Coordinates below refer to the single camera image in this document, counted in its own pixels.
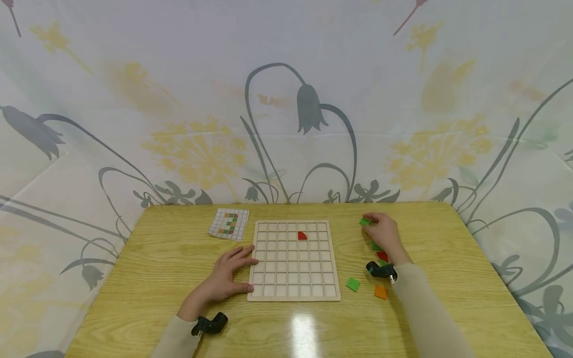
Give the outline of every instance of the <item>white backdrop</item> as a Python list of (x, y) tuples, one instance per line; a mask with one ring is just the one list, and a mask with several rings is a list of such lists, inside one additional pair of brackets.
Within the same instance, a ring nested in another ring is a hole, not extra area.
[(418, 200), (573, 357), (572, 10), (2, 0), (0, 357), (62, 356), (149, 205)]

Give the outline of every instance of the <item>orange tile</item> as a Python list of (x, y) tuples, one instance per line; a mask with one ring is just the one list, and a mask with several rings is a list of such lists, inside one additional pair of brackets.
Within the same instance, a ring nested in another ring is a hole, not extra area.
[(388, 290), (384, 286), (376, 286), (374, 289), (374, 295), (383, 300), (388, 299)]

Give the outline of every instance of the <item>sleeve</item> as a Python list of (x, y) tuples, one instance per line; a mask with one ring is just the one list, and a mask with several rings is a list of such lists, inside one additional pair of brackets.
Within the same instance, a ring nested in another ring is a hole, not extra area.
[(151, 358), (190, 358), (193, 356), (199, 341), (201, 333), (197, 336), (191, 334), (197, 321), (185, 322), (181, 318), (174, 316), (167, 328), (163, 332), (161, 340), (155, 347)]
[(475, 357), (460, 328), (450, 317), (422, 269), (412, 263), (395, 267), (393, 285), (402, 302), (420, 358)]

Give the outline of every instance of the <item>grid board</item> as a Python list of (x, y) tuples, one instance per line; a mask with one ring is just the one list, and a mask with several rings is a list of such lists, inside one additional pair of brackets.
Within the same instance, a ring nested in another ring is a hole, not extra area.
[(247, 301), (340, 301), (328, 220), (257, 221), (253, 242)]
[(242, 241), (248, 218), (249, 210), (218, 209), (207, 232), (218, 238)]

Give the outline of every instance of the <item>table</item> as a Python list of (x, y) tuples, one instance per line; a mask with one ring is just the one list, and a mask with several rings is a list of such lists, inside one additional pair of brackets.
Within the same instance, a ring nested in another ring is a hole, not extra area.
[[(204, 335), (195, 357), (417, 357), (401, 305), (386, 280), (364, 266), (376, 261), (361, 234), (362, 213), (384, 211), (431, 287), (478, 357), (547, 357), (533, 330), (456, 212), (446, 203), (241, 204), (153, 206), (139, 219), (78, 331), (66, 358), (147, 357), (189, 291), (236, 242), (207, 229), (219, 207), (250, 210), (243, 244), (262, 219), (328, 219), (335, 248), (340, 302), (247, 302), (235, 296), (210, 307), (229, 322)], [(238, 280), (246, 281), (249, 269)], [(345, 287), (348, 277), (362, 285)], [(374, 285), (388, 288), (388, 301)]]

